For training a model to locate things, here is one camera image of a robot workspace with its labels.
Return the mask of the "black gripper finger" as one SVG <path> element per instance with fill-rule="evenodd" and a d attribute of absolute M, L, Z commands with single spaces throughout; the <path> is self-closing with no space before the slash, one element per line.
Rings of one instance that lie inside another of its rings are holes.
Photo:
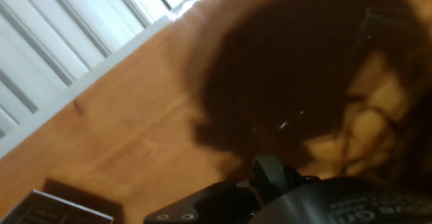
<path fill-rule="evenodd" d="M 144 224 L 247 223 L 265 205 L 267 193 L 252 181 L 218 182 L 148 214 Z"/>

